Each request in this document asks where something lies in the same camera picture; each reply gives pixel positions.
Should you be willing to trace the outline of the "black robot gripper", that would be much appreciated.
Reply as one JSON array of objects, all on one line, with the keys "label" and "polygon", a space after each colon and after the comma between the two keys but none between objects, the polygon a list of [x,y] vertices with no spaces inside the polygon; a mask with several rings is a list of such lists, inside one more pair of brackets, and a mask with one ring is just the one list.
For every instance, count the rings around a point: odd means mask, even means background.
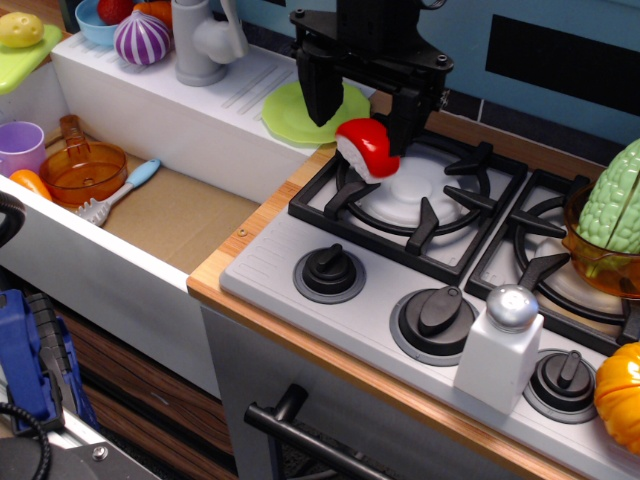
[{"label": "black robot gripper", "polygon": [[298,8],[294,51],[308,115],[318,127],[343,103],[344,78],[392,95],[390,155],[404,155],[445,96],[453,60],[419,32],[443,1],[338,1],[334,11]]}]

